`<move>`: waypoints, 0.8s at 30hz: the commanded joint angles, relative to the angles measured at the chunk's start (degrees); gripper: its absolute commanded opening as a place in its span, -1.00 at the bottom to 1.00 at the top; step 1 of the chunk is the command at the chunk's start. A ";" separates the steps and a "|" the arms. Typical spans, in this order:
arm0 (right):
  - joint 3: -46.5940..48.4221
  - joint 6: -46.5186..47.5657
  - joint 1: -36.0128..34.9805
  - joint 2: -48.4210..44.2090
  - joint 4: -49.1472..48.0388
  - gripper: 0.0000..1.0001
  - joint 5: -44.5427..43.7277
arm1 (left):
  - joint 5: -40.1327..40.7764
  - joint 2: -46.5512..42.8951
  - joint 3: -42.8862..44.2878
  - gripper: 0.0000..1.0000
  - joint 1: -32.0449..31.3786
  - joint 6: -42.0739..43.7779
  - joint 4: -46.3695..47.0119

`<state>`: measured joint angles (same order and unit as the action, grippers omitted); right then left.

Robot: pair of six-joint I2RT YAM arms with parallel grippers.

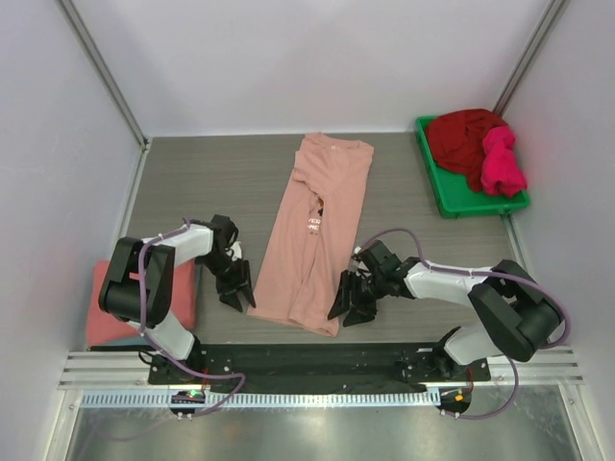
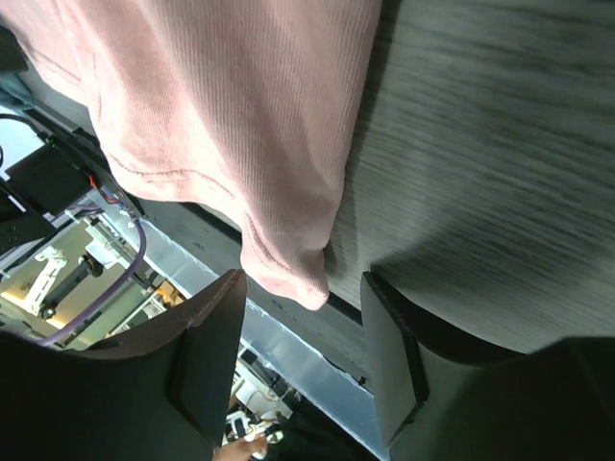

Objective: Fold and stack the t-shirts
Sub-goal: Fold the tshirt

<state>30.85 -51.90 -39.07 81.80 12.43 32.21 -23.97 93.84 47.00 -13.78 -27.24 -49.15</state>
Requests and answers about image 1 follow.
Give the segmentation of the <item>pink printed t shirt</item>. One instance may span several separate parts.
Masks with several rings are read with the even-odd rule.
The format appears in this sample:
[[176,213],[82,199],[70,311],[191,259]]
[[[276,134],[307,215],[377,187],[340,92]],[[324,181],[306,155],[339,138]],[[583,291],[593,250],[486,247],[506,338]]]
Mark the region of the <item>pink printed t shirt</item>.
[[304,136],[283,193],[249,316],[334,337],[329,313],[355,247],[375,149]]

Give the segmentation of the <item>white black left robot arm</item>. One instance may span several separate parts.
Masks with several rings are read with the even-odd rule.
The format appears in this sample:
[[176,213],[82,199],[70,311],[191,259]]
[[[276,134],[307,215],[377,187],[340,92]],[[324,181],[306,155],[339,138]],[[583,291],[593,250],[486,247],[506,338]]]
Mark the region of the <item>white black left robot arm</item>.
[[148,239],[120,238],[102,283],[102,311],[131,325],[160,352],[170,372],[190,384],[204,378],[201,342],[171,310],[174,271],[186,262],[204,265],[215,277],[219,301],[238,312],[244,297],[257,305],[250,264],[243,257],[239,229],[225,215],[187,220],[175,230]]

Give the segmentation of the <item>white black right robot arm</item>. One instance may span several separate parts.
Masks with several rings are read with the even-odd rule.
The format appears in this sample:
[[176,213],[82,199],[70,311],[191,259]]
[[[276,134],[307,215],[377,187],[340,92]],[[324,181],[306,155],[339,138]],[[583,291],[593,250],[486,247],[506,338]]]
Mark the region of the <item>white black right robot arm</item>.
[[448,380],[491,356],[529,361],[564,321],[562,310],[512,260],[493,268],[437,266],[418,257],[401,260],[380,240],[352,256],[328,317],[341,317],[346,327],[369,323],[387,296],[439,300],[476,312],[476,324],[453,328],[431,349],[429,364]]

